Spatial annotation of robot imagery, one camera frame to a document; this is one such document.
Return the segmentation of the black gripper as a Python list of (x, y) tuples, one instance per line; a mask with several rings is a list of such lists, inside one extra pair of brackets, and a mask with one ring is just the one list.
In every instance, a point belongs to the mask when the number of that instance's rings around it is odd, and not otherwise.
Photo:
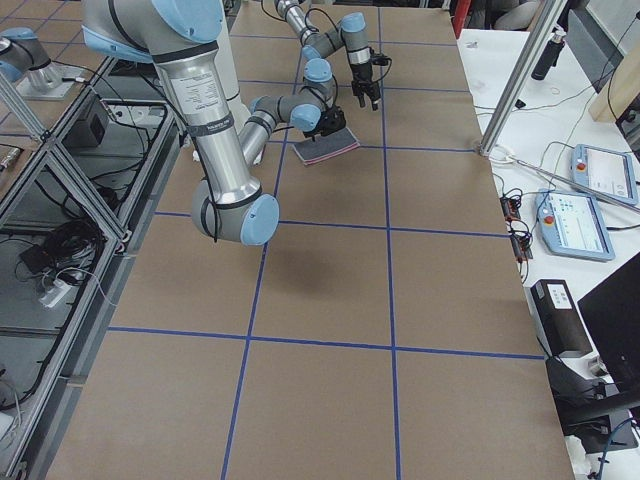
[(365, 97), (371, 100), (371, 108), (378, 111), (382, 104), (379, 81), (354, 77), (351, 81), (353, 95), (357, 98), (359, 107), (365, 107)]
[(327, 137), (346, 127), (346, 118), (342, 110), (327, 110), (321, 113), (321, 117), (315, 128), (303, 133), (305, 138), (314, 139), (316, 136)]

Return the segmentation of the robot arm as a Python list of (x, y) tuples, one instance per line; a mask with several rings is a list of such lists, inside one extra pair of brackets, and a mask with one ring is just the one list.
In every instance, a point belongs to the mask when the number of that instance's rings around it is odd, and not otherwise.
[(214, 240), (263, 245), (280, 218), (277, 199), (262, 190), (250, 165), (280, 123), (311, 132), (335, 104), (330, 63), (305, 65), (295, 95), (263, 97), (242, 128), (215, 65), (226, 25), (218, 1), (86, 1), (86, 45), (104, 55), (153, 64), (169, 102), (191, 137), (204, 171), (192, 220)]
[(387, 57), (370, 47), (362, 12), (348, 13), (331, 29), (322, 32), (311, 22), (311, 10), (305, 12), (299, 1), (274, 1), (274, 8), (278, 17), (297, 35), (305, 59), (327, 59), (344, 49), (352, 73), (352, 93), (360, 107), (365, 107), (365, 98), (368, 98), (374, 111), (379, 108), (380, 81), (374, 79), (373, 67), (378, 60), (385, 62)]

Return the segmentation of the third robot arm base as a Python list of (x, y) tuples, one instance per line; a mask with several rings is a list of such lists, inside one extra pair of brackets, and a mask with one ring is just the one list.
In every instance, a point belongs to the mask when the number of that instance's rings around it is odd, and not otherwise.
[(1, 73), (31, 100), (62, 100), (77, 81), (84, 81), (82, 67), (55, 63), (28, 27), (1, 32)]

